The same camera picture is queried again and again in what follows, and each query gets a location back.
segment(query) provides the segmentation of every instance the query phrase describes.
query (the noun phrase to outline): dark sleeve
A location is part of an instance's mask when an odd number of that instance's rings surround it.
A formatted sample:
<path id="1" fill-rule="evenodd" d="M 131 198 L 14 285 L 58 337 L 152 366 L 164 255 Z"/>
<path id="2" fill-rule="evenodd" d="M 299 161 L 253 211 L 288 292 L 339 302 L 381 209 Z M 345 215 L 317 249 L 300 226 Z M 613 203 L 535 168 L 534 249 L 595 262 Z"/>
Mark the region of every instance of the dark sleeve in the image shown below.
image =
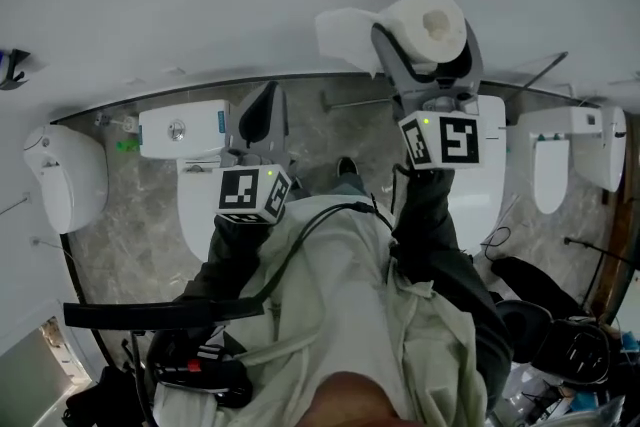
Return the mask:
<path id="1" fill-rule="evenodd" d="M 554 319 L 584 317 L 588 314 L 551 276 L 515 256 L 497 259 L 491 270 L 520 298 L 549 310 Z"/>
<path id="2" fill-rule="evenodd" d="M 181 299 L 237 299 L 260 263 L 258 249 L 271 233 L 269 224 L 235 224 L 216 216 L 209 259 L 187 283 Z"/>
<path id="3" fill-rule="evenodd" d="M 407 201 L 393 232 L 399 270 L 412 282 L 431 281 L 436 292 L 473 317 L 477 369 L 487 387 L 487 410 L 500 397 L 511 368 L 513 347 L 489 291 L 458 249 L 447 196 L 453 171 L 413 171 Z"/>

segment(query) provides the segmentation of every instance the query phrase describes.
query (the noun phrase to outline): toilet seat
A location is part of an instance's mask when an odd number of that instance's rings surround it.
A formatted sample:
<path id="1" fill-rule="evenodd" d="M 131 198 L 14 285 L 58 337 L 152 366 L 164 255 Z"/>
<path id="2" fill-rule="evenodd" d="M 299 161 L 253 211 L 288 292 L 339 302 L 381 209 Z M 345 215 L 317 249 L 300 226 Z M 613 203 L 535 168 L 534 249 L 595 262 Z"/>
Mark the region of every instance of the toilet seat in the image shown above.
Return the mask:
<path id="1" fill-rule="evenodd" d="M 479 95 L 478 109 L 485 121 L 484 166 L 457 169 L 448 198 L 458 247 L 471 254 L 480 250 L 498 222 L 507 162 L 504 101 Z"/>
<path id="2" fill-rule="evenodd" d="M 602 131 L 602 110 L 592 107 L 521 114 L 518 124 L 507 130 L 519 192 L 531 198 L 543 214 L 555 212 L 567 192 L 570 146 L 581 140 L 601 145 Z"/>
<path id="3" fill-rule="evenodd" d="M 197 166 L 202 169 L 192 172 Z M 178 217 L 180 228 L 189 250 L 202 262 L 209 258 L 209 245 L 215 231 L 213 219 L 213 174 L 208 172 L 220 167 L 217 163 L 178 162 Z"/>
<path id="4" fill-rule="evenodd" d="M 42 201 L 49 222 L 58 233 L 67 233 L 73 219 L 73 191 L 62 166 L 46 166 L 40 170 Z"/>

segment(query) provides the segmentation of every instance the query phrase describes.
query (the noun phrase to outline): grey tiled floor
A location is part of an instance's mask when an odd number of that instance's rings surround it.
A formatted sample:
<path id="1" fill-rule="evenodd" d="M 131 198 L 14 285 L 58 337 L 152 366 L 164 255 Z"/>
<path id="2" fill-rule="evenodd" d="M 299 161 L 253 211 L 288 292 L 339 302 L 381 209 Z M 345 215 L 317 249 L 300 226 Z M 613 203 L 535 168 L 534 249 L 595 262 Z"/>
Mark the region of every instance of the grey tiled floor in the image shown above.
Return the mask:
<path id="1" fill-rule="evenodd" d="M 342 155 L 356 159 L 370 192 L 389 205 L 391 167 L 403 162 L 404 147 L 392 121 L 388 104 L 376 104 L 326 113 L 320 103 L 325 91 L 331 102 L 379 98 L 387 94 L 382 81 L 366 78 L 311 78 L 282 80 L 288 100 L 289 150 L 299 161 L 299 176 L 313 193 L 332 187 L 335 162 Z M 181 91 L 107 108 L 119 120 L 127 114 L 165 105 L 223 98 L 240 100 L 256 83 L 207 87 Z M 512 89 L 483 86 L 481 93 L 502 97 Z M 566 104 L 567 101 L 526 92 L 508 104 L 507 116 Z M 140 303 L 170 301 L 200 267 L 188 250 L 180 231 L 176 198 L 176 165 L 173 161 L 141 158 L 122 153 L 117 141 L 130 136 L 118 125 L 94 126 L 94 113 L 68 119 L 63 124 L 84 132 L 104 144 L 109 166 L 109 200 L 101 216 L 70 235 L 74 259 L 87 299 L 95 303 Z M 600 190 L 572 173 L 569 192 L 561 208 L 552 215 L 540 214 L 527 199 L 513 192 L 509 158 L 502 225 L 512 229 L 500 251 L 517 255 L 549 273 L 563 288 L 581 298 L 595 269 L 598 255 L 577 246 L 562 244 L 564 236 L 602 244 L 608 236 L 610 213 L 600 204 Z M 501 240 L 501 234 L 495 241 Z M 510 292 L 489 269 L 482 255 L 476 266 L 490 288 L 509 297 Z M 119 347 L 124 333 L 103 332 L 116 361 L 123 361 Z"/>

